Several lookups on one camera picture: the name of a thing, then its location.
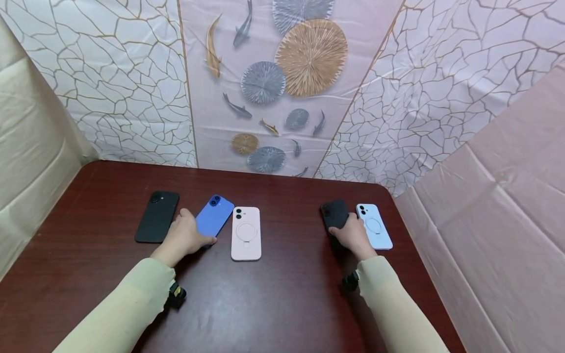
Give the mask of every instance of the wall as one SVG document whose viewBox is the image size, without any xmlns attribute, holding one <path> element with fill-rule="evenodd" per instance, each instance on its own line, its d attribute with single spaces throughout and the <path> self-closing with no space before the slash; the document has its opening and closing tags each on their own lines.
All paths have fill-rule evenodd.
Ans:
<svg viewBox="0 0 565 353">
<path fill-rule="evenodd" d="M 396 199 L 469 352 L 565 347 L 565 63 Z"/>
<path fill-rule="evenodd" d="M 96 153 L 0 18 L 0 280 Z"/>
<path fill-rule="evenodd" d="M 248 155 L 232 149 L 234 135 L 248 133 L 258 147 L 284 152 L 276 174 L 378 182 L 394 195 L 565 52 L 564 0 L 324 0 L 333 10 L 323 17 L 346 37 L 341 73 L 312 97 L 285 93 L 262 106 L 246 100 L 240 80 L 251 63 L 276 60 L 283 40 L 276 2 L 253 2 L 250 39 L 237 48 L 245 1 L 6 0 L 0 14 L 105 159 L 252 172 Z M 206 34 L 220 14 L 216 79 L 206 65 Z M 237 117 L 223 93 L 252 119 Z M 301 107 L 310 113 L 306 127 L 285 129 L 289 111 Z M 314 137 L 322 111 L 326 124 Z M 297 158 L 292 140 L 302 149 Z"/>
<path fill-rule="evenodd" d="M 565 53 L 565 1 L 407 0 L 316 177 L 402 192 Z"/>
</svg>

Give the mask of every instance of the red-brown table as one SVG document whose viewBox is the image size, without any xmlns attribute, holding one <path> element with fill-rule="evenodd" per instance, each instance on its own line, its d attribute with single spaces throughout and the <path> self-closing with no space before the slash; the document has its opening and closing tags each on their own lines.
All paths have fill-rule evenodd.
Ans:
<svg viewBox="0 0 565 353">
<path fill-rule="evenodd" d="M 86 165 L 0 282 L 0 352 L 50 352 L 156 245 L 133 240 L 149 195 L 180 193 L 194 213 L 213 194 L 261 211 L 263 256 L 235 263 L 231 219 L 207 251 L 185 258 L 188 296 L 161 314 L 137 352 L 384 352 L 358 293 L 337 285 L 354 265 L 329 247 L 319 206 L 378 205 L 394 249 L 383 252 L 452 353 L 463 346 L 385 188 L 97 161 Z"/>
</svg>

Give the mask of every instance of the smartphone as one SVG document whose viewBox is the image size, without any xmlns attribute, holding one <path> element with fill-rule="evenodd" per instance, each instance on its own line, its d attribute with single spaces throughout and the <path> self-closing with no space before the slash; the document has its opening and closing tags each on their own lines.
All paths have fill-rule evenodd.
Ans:
<svg viewBox="0 0 565 353">
<path fill-rule="evenodd" d="M 203 236 L 216 237 L 232 211 L 233 203 L 220 195 L 214 195 L 196 216 L 196 228 Z"/>
<path fill-rule="evenodd" d="M 145 212 L 137 227 L 135 241 L 138 243 L 162 243 L 179 202 L 178 193 L 154 191 L 145 207 Z"/>
<path fill-rule="evenodd" d="M 349 217 L 347 205 L 342 199 L 335 199 L 320 206 L 322 219 L 324 220 L 325 231 L 329 235 L 329 244 L 335 250 L 344 249 L 336 237 L 329 234 L 329 227 L 343 228 Z"/>
<path fill-rule="evenodd" d="M 360 203 L 355 207 L 357 216 L 363 220 L 369 243 L 375 250 L 392 249 L 392 240 L 386 231 L 385 224 L 375 204 Z"/>
<path fill-rule="evenodd" d="M 261 219 L 256 207 L 237 206 L 232 219 L 232 260 L 261 258 Z"/>
</svg>

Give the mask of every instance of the black smartphone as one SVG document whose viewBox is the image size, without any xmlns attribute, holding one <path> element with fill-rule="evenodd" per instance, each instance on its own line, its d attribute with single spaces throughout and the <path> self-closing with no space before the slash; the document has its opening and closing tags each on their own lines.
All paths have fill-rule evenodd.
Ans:
<svg viewBox="0 0 565 353">
<path fill-rule="evenodd" d="M 173 222 L 178 202 L 178 193 L 154 191 L 137 227 L 136 242 L 162 243 L 169 231 L 171 222 Z"/>
<path fill-rule="evenodd" d="M 342 199 L 335 199 L 320 206 L 322 219 L 324 220 L 325 231 L 329 235 L 329 244 L 336 250 L 343 249 L 336 237 L 329 234 L 329 227 L 343 228 L 349 217 L 347 205 Z"/>
</svg>

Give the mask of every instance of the pink phone case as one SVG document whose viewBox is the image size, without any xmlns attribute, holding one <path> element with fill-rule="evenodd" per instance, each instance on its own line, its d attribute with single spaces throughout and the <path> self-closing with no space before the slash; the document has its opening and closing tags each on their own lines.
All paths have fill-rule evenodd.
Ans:
<svg viewBox="0 0 565 353">
<path fill-rule="evenodd" d="M 232 260 L 257 261 L 261 258 L 261 220 L 256 207 L 233 209 Z"/>
</svg>

